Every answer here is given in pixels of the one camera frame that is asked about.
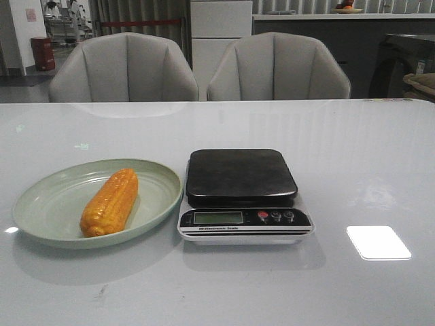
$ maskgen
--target red button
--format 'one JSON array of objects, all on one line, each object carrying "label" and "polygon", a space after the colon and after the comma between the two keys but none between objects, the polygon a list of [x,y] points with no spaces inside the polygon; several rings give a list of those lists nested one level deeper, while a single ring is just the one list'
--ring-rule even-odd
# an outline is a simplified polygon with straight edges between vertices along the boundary
[{"label": "red button", "polygon": [[259,212],[257,213],[257,216],[258,216],[259,218],[261,218],[261,219],[265,219],[266,217],[269,216],[269,214],[268,214],[267,212],[265,212],[265,211],[259,211]]}]

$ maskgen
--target chair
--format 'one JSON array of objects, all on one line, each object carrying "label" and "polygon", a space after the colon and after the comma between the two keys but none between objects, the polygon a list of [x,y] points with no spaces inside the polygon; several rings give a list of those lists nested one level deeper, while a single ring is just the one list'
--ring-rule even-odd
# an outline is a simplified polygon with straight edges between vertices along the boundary
[{"label": "chair", "polygon": [[50,102],[198,100],[198,85],[179,46],[138,33],[79,43],[48,92]]},{"label": "chair", "polygon": [[238,39],[207,86],[208,101],[349,98],[351,84],[319,40],[285,33]]}]

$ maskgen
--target white cabinet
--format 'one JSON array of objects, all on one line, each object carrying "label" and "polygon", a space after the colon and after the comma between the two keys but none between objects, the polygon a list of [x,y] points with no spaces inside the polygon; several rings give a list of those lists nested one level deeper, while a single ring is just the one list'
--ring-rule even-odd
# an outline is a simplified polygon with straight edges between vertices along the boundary
[{"label": "white cabinet", "polygon": [[205,101],[207,85],[235,39],[251,35],[252,1],[191,1],[192,66]]}]

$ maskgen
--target red trash bin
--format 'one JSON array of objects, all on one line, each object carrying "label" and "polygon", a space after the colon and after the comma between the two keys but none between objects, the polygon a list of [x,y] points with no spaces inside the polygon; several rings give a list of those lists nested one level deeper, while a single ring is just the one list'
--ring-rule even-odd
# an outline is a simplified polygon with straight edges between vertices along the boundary
[{"label": "red trash bin", "polygon": [[31,44],[36,70],[53,70],[56,64],[54,63],[51,39],[49,37],[33,37]]}]

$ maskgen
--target gray floor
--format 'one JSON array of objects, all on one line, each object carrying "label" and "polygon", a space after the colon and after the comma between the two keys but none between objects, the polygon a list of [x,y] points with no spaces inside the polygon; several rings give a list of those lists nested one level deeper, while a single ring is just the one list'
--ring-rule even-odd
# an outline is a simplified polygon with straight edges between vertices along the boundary
[{"label": "gray floor", "polygon": [[[51,71],[35,71],[31,75],[52,75],[60,69],[73,48],[57,47],[53,49],[56,68]],[[0,103],[46,103],[48,85],[51,79],[31,87],[0,87]]]}]

